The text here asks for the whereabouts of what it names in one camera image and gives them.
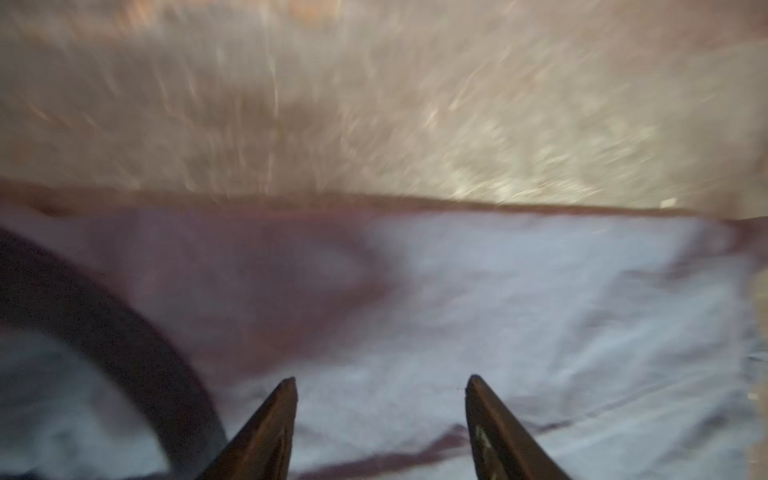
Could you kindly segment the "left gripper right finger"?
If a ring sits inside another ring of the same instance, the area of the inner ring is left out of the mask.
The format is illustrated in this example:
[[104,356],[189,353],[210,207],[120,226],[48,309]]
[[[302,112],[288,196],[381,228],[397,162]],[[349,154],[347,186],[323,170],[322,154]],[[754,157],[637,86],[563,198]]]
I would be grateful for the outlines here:
[[570,480],[478,375],[468,380],[465,412],[479,480]]

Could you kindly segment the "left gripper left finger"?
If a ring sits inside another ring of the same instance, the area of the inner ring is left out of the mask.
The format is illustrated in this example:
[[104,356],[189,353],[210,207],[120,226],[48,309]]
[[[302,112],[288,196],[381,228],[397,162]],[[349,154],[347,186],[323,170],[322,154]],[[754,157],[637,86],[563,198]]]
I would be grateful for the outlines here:
[[290,465],[298,393],[282,380],[199,480],[285,480]]

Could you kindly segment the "grey blue tank top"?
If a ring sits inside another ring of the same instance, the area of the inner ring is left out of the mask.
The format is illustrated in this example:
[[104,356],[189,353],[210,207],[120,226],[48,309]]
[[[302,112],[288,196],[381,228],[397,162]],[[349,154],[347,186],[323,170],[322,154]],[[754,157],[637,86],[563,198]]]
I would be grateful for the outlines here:
[[1,471],[192,479],[294,378],[293,479],[471,479],[481,376],[574,479],[743,479],[763,218],[1,208]]

